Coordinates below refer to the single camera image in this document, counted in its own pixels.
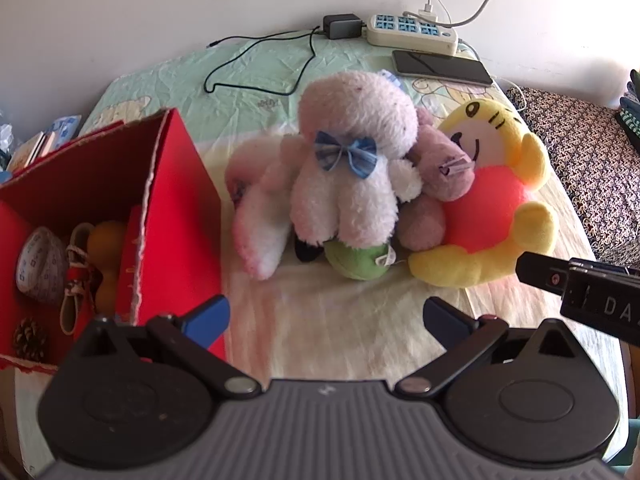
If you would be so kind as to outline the yellow tiger plush toy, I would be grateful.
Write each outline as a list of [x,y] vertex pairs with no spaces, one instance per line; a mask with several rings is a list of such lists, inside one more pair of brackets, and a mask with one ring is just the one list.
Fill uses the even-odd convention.
[[410,252],[411,274],[439,287],[470,287],[514,273],[523,252],[550,252],[555,221],[535,198],[550,174],[547,149],[520,116],[496,100],[459,105],[436,127],[475,162],[466,194],[444,203],[446,234]]

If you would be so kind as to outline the green avocado plush toy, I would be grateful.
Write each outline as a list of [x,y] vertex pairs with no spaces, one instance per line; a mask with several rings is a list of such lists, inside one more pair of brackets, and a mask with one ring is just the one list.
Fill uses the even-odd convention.
[[303,263],[325,256],[329,265],[344,278],[365,282],[380,278],[397,259],[391,244],[356,249],[346,246],[340,240],[328,240],[322,246],[314,246],[297,236],[294,236],[294,252]]

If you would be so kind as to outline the mauve teddy bear plush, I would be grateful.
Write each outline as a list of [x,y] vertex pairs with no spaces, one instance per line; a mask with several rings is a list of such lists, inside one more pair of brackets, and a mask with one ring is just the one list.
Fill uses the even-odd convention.
[[444,240],[444,203],[469,192],[475,179],[475,162],[434,126],[433,115],[426,108],[418,107],[416,116],[418,136],[408,159],[420,174],[422,190],[417,198],[401,206],[396,236],[402,247],[422,252]]

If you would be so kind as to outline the white pink bunny plush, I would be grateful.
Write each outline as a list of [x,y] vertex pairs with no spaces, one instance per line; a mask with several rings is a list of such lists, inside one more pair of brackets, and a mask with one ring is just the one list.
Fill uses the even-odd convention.
[[292,186],[307,154],[299,134],[263,134],[240,144],[228,161],[233,244],[254,280],[272,277],[288,244]]

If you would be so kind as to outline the pink bunny plush blue bow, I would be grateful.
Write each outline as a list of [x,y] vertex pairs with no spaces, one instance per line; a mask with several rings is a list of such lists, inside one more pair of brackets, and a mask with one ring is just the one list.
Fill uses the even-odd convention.
[[337,73],[308,84],[298,126],[305,153],[291,194],[297,237],[314,246],[334,238],[355,249],[386,244],[400,204],[422,190],[406,157],[418,137],[410,96],[381,74]]

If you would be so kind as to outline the small red shoe ornament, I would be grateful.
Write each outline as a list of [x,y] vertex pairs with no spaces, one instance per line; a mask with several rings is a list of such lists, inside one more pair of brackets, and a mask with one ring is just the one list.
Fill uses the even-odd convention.
[[88,255],[88,241],[93,229],[91,223],[78,224],[65,249],[67,270],[60,326],[66,336],[74,338],[81,334],[94,315],[94,266]]

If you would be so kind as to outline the dark patterned blanket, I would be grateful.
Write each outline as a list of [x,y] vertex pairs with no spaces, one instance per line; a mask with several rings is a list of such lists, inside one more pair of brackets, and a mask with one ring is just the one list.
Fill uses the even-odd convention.
[[639,153],[616,111],[534,88],[506,92],[546,144],[597,259],[639,266]]

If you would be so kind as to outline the brown pine cone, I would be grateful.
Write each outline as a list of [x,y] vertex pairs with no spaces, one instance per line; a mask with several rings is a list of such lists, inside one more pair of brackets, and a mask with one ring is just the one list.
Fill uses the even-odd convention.
[[23,318],[13,334],[13,350],[19,359],[42,363],[47,356],[47,337],[32,318]]

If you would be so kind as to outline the patterned ceramic cup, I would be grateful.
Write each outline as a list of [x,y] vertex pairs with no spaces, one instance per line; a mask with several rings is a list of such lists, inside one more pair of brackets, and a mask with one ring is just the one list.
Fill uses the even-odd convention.
[[63,296],[66,263],[60,239],[40,226],[30,234],[18,257],[17,289],[39,302],[59,302]]

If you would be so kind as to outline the red cardboard box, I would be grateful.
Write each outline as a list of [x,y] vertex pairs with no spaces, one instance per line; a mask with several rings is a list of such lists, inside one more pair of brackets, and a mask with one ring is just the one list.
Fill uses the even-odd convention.
[[128,290],[116,312],[134,325],[183,314],[222,292],[221,203],[178,110],[114,122],[39,159],[1,185],[1,365],[27,364],[14,349],[25,318],[46,334],[42,364],[73,347],[57,304],[16,286],[18,257],[35,229],[69,240],[73,228],[119,221],[136,253],[120,266]]

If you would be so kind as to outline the folded green dark clothes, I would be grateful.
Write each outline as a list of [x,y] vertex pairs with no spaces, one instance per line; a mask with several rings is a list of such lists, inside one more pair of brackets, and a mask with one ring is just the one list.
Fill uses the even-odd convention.
[[630,71],[627,90],[620,98],[620,109],[615,114],[626,136],[637,153],[640,153],[640,78],[638,70]]

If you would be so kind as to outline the stack of books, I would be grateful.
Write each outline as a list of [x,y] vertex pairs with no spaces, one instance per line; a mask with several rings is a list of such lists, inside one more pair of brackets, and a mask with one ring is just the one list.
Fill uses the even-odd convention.
[[18,170],[25,169],[39,157],[46,156],[52,151],[57,140],[58,133],[55,131],[36,134],[14,152],[6,170],[14,174]]

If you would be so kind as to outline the black smartphone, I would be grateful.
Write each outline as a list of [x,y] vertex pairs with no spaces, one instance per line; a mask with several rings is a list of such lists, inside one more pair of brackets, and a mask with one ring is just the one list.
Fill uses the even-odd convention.
[[494,80],[480,61],[458,56],[393,50],[396,72],[405,76],[468,82],[489,87]]

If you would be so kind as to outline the white blue power strip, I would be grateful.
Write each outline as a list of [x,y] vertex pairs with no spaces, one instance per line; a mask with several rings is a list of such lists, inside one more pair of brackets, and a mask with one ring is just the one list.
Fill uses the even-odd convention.
[[372,46],[448,56],[458,50],[458,35],[453,29],[412,16],[373,14],[367,20],[366,39]]

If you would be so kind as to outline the black power adapter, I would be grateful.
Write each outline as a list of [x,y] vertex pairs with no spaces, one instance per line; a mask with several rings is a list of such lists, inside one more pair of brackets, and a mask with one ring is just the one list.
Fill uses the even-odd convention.
[[354,39],[362,35],[362,24],[353,13],[330,14],[322,18],[322,32],[329,40]]

